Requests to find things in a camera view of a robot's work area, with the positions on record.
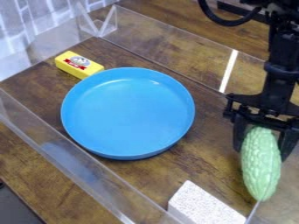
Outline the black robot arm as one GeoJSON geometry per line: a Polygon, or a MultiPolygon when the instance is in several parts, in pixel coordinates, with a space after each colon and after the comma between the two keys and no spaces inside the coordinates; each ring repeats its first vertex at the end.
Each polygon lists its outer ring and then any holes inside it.
{"type": "Polygon", "coordinates": [[[299,105],[291,102],[299,85],[299,0],[243,0],[266,9],[270,25],[266,81],[258,94],[227,94],[223,116],[234,123],[234,149],[240,150],[250,124],[279,132],[280,157],[299,143],[299,105]]]}

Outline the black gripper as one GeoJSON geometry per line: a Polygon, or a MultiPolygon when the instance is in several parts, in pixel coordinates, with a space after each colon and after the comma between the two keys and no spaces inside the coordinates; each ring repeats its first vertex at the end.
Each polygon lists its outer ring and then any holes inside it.
{"type": "Polygon", "coordinates": [[[234,123],[234,149],[240,152],[248,124],[283,130],[279,135],[282,161],[286,161],[299,142],[299,105],[291,102],[299,69],[288,69],[271,62],[264,64],[266,81],[259,94],[227,94],[223,116],[234,123]]]}

